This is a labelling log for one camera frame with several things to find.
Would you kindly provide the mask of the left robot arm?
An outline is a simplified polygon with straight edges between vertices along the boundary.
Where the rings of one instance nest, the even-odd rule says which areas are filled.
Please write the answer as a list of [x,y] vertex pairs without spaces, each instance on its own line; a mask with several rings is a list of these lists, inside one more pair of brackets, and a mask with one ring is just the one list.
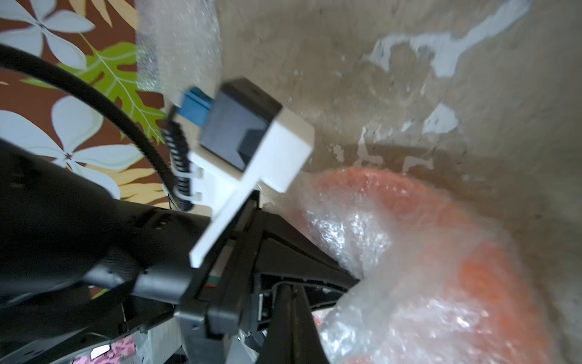
[[312,312],[356,280],[251,195],[199,268],[201,215],[113,199],[1,144],[1,361],[57,363],[176,322],[170,361],[225,363],[240,333],[262,363],[324,363]]

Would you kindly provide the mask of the bubble wrap pile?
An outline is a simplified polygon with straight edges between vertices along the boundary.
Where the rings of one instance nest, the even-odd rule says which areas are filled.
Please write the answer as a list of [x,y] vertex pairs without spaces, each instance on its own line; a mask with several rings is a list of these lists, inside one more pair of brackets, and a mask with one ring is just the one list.
[[136,84],[180,105],[192,87],[221,83],[221,29],[214,1],[136,1]]

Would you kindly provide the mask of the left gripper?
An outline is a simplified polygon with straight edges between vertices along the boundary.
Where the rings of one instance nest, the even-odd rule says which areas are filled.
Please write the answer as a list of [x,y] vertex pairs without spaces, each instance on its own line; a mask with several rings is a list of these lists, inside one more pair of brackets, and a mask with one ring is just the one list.
[[[255,216],[261,235],[254,264],[246,239]],[[144,267],[133,295],[173,305],[191,363],[226,362],[231,338],[239,331],[253,264],[255,319],[272,317],[282,285],[304,288],[313,312],[330,309],[358,282],[282,217],[259,212],[258,191],[235,215],[202,266],[191,268],[188,253],[209,221],[171,209],[131,206],[131,254]]]

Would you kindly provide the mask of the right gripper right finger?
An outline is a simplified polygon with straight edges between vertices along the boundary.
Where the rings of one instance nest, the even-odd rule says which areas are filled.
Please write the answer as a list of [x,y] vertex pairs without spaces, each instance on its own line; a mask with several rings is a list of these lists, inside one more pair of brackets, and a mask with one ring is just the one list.
[[328,364],[303,287],[293,286],[293,363]]

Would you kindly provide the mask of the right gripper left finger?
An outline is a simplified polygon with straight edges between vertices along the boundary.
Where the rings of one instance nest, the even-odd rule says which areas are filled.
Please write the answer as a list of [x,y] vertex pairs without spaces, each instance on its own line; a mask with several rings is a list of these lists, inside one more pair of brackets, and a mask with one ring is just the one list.
[[293,288],[280,286],[274,305],[273,318],[268,328],[257,364],[291,364],[293,361],[292,334]]

